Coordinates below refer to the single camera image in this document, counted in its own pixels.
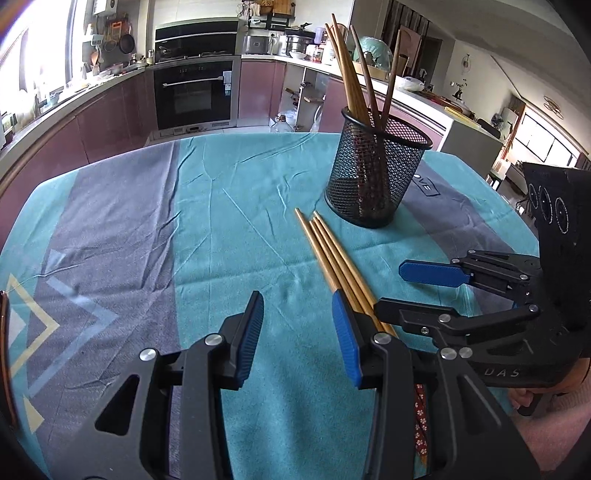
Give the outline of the pink sleeve forearm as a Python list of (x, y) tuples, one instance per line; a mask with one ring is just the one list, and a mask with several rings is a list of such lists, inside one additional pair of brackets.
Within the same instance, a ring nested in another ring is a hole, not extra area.
[(583, 387), (551, 396), (536, 418), (517, 415), (514, 423), (543, 472), (555, 470), (572, 450), (590, 420), (590, 373)]

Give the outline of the right hand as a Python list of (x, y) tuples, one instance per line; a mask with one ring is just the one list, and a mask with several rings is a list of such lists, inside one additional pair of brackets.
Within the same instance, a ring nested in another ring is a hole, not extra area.
[(540, 398), (563, 394), (570, 394), (584, 386), (590, 373), (590, 359), (579, 359), (570, 372), (558, 384), (547, 388), (510, 388), (507, 390), (507, 396), (512, 406), (516, 409), (530, 408)]

